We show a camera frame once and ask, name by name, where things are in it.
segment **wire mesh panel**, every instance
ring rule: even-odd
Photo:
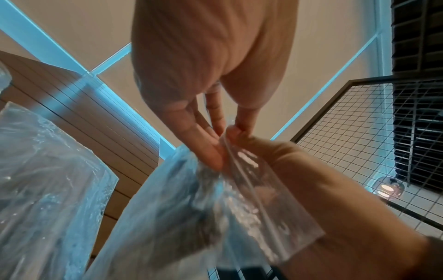
[[[353,85],[296,142],[443,239],[443,82]]]

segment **black metal frame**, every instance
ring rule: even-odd
[[[409,74],[397,74],[393,76],[385,77],[373,77],[358,80],[348,81],[318,112],[315,114],[294,137],[291,142],[297,143],[300,139],[305,136],[305,134],[343,97],[345,93],[349,91],[353,86],[359,85],[372,85],[372,84],[382,84],[382,83],[407,83],[407,82],[426,82],[434,80],[443,80],[443,71],[434,72],[424,72],[424,73],[409,73]],[[429,218],[424,217],[416,212],[413,212],[405,207],[398,205],[392,201],[380,197],[387,205],[392,208],[399,210],[423,223],[433,226],[439,230],[443,231],[443,225],[439,224]]]

